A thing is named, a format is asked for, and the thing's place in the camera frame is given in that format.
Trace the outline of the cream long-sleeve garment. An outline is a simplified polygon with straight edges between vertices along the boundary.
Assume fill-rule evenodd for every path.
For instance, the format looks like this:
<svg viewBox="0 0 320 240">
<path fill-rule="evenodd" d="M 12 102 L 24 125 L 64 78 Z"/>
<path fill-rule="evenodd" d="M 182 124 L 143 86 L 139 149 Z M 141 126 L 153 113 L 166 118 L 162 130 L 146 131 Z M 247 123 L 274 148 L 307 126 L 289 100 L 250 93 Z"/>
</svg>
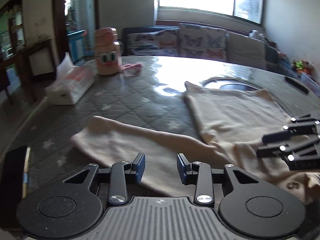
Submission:
<svg viewBox="0 0 320 240">
<path fill-rule="evenodd" d="M 280 158 L 256 156 L 262 136 L 280 130 L 290 120 L 267 90 L 210 89 L 189 82 L 185 86 L 200 140 L 93 116 L 71 142 L 105 166 L 129 161 L 143 152 L 146 167 L 142 185 L 167 196 L 193 196 L 192 187 L 182 185 L 176 167 L 176 157 L 183 153 L 213 168 L 236 165 L 295 195 L 304 204 L 319 198 L 319 170 L 290 171 Z"/>
</svg>

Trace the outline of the clear plastic storage box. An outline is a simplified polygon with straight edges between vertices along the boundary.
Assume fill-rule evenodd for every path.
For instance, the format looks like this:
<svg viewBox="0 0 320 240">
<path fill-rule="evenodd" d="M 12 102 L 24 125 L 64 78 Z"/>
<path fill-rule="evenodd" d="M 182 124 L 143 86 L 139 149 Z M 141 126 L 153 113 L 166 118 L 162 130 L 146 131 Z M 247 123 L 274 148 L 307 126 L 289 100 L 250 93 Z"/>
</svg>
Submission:
<svg viewBox="0 0 320 240">
<path fill-rule="evenodd" d="M 320 86 L 306 73 L 300 75 L 300 81 L 320 98 Z"/>
</svg>

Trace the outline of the black remote control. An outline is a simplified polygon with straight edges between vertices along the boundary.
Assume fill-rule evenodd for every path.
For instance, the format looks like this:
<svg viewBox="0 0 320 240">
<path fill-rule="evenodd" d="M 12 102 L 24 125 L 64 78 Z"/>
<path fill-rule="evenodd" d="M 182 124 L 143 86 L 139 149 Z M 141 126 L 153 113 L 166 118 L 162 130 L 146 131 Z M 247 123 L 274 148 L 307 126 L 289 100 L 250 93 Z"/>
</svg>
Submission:
<svg viewBox="0 0 320 240">
<path fill-rule="evenodd" d="M 304 86 L 302 85 L 301 83 L 299 83 L 299 81 L 297 79 L 294 79 L 294 78 L 291 78 L 289 76 L 285 76 L 284 77 L 284 80 L 291 84 L 292 86 L 296 87 L 298 90 L 300 90 L 302 93 L 304 94 L 308 94 L 309 93 L 309 90 Z"/>
</svg>

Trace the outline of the plush toy pile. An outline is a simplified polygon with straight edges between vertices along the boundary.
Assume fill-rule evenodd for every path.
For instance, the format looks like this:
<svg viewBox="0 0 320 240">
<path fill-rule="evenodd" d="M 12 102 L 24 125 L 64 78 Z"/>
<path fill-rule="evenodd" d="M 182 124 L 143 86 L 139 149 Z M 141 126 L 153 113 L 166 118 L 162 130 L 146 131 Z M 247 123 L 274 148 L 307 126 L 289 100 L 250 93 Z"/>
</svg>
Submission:
<svg viewBox="0 0 320 240">
<path fill-rule="evenodd" d="M 312 75 L 313 65 L 306 60 L 301 60 L 301 61 L 293 60 L 291 66 L 292 66 L 292 69 L 295 70 L 299 75 L 302 73 Z"/>
</svg>

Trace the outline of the dark blue sofa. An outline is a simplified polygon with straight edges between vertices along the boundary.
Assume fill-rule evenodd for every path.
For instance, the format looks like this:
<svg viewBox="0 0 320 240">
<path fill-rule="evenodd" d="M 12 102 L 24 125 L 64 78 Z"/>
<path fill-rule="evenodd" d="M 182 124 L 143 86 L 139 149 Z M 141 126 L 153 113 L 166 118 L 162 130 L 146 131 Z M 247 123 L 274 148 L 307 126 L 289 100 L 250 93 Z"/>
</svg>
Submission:
<svg viewBox="0 0 320 240">
<path fill-rule="evenodd" d="M 125 28 L 124 56 L 173 56 L 239 64 L 297 77 L 280 52 L 262 40 L 194 24 Z"/>
</svg>

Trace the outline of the plain beige cushion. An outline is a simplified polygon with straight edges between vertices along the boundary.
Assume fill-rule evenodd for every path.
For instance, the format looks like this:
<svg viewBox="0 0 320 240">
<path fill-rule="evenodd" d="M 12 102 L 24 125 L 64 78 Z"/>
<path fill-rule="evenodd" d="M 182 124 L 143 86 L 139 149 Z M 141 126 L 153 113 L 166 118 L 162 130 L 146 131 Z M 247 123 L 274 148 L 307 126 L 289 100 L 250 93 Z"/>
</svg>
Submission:
<svg viewBox="0 0 320 240">
<path fill-rule="evenodd" d="M 266 52 L 263 41 L 233 32 L 228 32 L 227 36 L 229 63 L 266 70 Z"/>
</svg>

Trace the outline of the tissue box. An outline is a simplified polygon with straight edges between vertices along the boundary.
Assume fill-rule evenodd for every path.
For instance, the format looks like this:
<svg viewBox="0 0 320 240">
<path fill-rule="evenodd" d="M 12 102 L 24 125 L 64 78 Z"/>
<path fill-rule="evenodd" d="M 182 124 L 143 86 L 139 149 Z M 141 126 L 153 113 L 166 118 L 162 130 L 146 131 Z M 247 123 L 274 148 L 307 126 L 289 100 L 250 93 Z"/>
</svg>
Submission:
<svg viewBox="0 0 320 240">
<path fill-rule="evenodd" d="M 52 105 L 75 105 L 93 85 L 97 71 L 90 65 L 75 66 L 69 53 L 56 69 L 56 80 L 45 88 Z"/>
</svg>

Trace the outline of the white plush toy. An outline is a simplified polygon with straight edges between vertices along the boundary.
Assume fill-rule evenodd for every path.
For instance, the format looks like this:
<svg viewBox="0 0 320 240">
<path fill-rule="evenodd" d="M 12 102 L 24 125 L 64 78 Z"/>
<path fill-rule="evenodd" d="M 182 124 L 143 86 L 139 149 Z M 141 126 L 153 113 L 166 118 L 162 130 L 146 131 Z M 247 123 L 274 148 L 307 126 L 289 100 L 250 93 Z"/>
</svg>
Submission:
<svg viewBox="0 0 320 240">
<path fill-rule="evenodd" d="M 255 29 L 252 29 L 249 32 L 249 37 L 265 42 L 265 35 L 263 33 L 260 33 L 259 31 L 255 30 Z"/>
</svg>

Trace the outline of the black smartphone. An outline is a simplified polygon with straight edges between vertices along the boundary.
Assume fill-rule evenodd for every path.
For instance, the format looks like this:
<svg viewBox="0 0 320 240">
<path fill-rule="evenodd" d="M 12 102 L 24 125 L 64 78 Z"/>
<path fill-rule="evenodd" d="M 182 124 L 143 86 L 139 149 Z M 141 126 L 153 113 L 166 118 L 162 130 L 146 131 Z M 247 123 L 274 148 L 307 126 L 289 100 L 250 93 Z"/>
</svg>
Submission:
<svg viewBox="0 0 320 240">
<path fill-rule="evenodd" d="M 27 195 L 31 148 L 21 146 L 6 153 L 1 172 L 1 229 L 18 230 L 18 204 Z"/>
</svg>

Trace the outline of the pink cartoon water bottle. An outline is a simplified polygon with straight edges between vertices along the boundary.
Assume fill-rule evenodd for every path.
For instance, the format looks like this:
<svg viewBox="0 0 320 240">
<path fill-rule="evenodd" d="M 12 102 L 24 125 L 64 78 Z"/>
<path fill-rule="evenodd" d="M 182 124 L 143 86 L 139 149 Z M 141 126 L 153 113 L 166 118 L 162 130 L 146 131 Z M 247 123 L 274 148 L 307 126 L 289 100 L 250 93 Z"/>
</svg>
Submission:
<svg viewBox="0 0 320 240">
<path fill-rule="evenodd" d="M 121 47 L 115 28 L 101 28 L 95 31 L 94 53 L 99 75 L 109 76 L 120 72 Z"/>
</svg>

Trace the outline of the right butterfly cushion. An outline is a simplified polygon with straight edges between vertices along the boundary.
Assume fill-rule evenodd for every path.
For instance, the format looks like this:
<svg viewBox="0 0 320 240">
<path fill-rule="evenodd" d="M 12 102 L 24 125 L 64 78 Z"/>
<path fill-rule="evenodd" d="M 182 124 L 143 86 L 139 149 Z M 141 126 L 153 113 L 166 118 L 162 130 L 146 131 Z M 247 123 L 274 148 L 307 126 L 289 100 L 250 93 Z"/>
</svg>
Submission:
<svg viewBox="0 0 320 240">
<path fill-rule="evenodd" d="M 225 29 L 181 24 L 179 39 L 181 57 L 227 61 L 227 31 Z"/>
</svg>

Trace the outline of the butterfly cushion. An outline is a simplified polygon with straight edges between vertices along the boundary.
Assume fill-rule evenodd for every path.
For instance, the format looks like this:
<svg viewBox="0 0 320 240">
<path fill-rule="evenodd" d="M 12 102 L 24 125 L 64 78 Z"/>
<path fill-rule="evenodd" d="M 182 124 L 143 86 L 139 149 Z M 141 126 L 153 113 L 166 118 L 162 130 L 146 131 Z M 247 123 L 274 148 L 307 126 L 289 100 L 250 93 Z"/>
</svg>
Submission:
<svg viewBox="0 0 320 240">
<path fill-rule="evenodd" d="M 225 29 L 181 24 L 179 39 L 181 57 L 227 61 L 227 31 Z"/>
<path fill-rule="evenodd" d="M 136 56 L 179 56 L 178 30 L 164 29 L 127 36 L 127 54 Z"/>
</svg>

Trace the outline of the blue plastic cabinet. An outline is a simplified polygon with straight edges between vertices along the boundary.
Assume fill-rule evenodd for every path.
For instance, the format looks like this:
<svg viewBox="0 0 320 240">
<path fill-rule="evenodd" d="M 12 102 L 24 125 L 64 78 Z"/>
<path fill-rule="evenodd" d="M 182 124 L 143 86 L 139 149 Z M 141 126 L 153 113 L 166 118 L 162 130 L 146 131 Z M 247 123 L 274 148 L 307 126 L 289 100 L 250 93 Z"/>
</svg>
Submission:
<svg viewBox="0 0 320 240">
<path fill-rule="evenodd" d="M 69 54 L 73 62 L 78 62 L 85 57 L 85 37 L 87 31 L 85 29 L 73 31 L 67 34 Z"/>
</svg>

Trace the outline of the left butterfly cushion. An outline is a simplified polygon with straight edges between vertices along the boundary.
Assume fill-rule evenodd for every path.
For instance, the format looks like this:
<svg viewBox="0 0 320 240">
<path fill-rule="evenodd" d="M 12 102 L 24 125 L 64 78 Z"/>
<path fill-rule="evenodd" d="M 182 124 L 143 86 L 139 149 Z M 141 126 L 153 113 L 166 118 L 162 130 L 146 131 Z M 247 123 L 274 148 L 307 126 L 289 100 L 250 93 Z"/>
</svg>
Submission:
<svg viewBox="0 0 320 240">
<path fill-rule="evenodd" d="M 164 29 L 127 36 L 127 54 L 136 56 L 179 56 L 178 30 Z"/>
</svg>

